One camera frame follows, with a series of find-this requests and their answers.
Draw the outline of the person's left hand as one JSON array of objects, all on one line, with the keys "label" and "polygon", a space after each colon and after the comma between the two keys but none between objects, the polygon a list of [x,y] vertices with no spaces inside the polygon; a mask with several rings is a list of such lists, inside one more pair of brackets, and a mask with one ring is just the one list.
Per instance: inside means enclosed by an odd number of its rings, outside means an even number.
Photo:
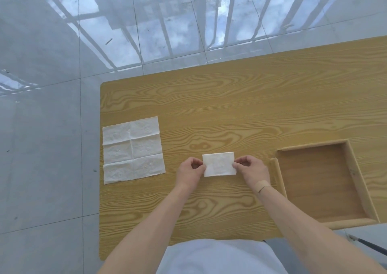
[{"label": "person's left hand", "polygon": [[203,164],[202,160],[189,157],[183,161],[177,169],[175,187],[183,189],[191,194],[197,187],[202,175],[197,175],[193,170],[193,164]]}]

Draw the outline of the person's right hand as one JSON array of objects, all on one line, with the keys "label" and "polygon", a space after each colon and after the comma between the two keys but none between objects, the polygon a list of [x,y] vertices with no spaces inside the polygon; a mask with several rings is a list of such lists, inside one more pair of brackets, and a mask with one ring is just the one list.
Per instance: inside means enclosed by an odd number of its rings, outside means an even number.
[{"label": "person's right hand", "polygon": [[234,162],[247,163],[246,164],[247,168],[245,173],[240,173],[240,174],[243,176],[245,182],[254,193],[256,193],[254,191],[254,185],[258,181],[266,180],[270,183],[269,170],[262,160],[256,157],[253,157],[252,155],[245,155],[235,159]]}]

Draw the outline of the white paper napkin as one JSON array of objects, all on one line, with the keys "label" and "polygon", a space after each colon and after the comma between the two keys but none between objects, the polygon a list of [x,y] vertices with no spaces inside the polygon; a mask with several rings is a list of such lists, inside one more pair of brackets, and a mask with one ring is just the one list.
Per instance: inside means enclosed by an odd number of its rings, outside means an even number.
[{"label": "white paper napkin", "polygon": [[158,117],[103,127],[104,185],[166,173]]},{"label": "white paper napkin", "polygon": [[234,160],[234,152],[203,154],[202,161],[206,165],[204,177],[236,175]]}]

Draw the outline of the person's right forearm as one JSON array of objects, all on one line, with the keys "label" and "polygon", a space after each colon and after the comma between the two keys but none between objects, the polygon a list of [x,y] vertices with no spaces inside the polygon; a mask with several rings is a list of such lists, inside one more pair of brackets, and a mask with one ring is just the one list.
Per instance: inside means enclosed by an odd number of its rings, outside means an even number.
[{"label": "person's right forearm", "polygon": [[380,263],[298,209],[272,187],[256,194],[311,274],[387,274]]}]

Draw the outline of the person's left forearm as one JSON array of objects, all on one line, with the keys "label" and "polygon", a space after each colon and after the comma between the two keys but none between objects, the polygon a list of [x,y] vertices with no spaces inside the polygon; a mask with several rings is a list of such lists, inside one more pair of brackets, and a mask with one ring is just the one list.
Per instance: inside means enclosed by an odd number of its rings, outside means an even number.
[{"label": "person's left forearm", "polygon": [[195,188],[176,184],[152,213],[119,242],[98,274],[156,274],[177,219]]}]

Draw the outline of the beige adhesive bandage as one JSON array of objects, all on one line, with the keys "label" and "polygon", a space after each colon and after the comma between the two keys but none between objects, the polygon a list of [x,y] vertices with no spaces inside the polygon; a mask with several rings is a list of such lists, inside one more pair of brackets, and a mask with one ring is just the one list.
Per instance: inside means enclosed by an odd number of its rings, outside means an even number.
[{"label": "beige adhesive bandage", "polygon": [[260,191],[264,188],[264,187],[271,187],[271,184],[266,181],[266,180],[261,180],[261,181],[258,181],[255,185],[254,185],[254,191],[256,193],[260,193]]}]

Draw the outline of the unfolded white paper napkin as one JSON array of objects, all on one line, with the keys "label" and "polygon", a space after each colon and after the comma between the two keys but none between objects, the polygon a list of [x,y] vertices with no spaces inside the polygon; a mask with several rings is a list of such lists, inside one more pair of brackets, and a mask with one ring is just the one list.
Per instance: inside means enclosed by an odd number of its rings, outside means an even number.
[{"label": "unfolded white paper napkin", "polygon": [[103,127],[104,185],[166,173],[158,117]]}]

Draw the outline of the square wooden tray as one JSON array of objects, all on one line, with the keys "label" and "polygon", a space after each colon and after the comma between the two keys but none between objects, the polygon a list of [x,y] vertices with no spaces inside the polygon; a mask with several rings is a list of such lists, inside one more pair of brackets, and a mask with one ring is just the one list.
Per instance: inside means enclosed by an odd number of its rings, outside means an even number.
[{"label": "square wooden tray", "polygon": [[278,149],[269,168],[284,197],[332,230],[380,223],[349,139]]}]

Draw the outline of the person's white shirt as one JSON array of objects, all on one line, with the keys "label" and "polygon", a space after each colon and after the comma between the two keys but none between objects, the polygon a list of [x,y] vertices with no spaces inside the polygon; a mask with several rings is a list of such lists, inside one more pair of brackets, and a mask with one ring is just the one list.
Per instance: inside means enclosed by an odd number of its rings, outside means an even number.
[{"label": "person's white shirt", "polygon": [[156,274],[288,274],[288,272],[265,242],[198,239],[167,247]]}]

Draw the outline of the black rod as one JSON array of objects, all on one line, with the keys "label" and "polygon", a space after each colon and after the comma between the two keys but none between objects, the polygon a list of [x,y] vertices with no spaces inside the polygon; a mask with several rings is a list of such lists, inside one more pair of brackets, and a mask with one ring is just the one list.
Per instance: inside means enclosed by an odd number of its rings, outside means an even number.
[{"label": "black rod", "polygon": [[371,248],[372,250],[374,250],[374,251],[376,251],[376,252],[378,252],[378,253],[380,253],[380,254],[382,254],[384,256],[387,256],[387,249],[386,248],[380,247],[380,246],[378,246],[378,245],[376,245],[374,243],[368,242],[368,241],[366,241],[364,239],[358,238],[358,237],[356,237],[354,235],[351,235],[351,234],[349,234],[348,237],[352,241],[359,242],[359,243],[361,243],[361,244]]}]

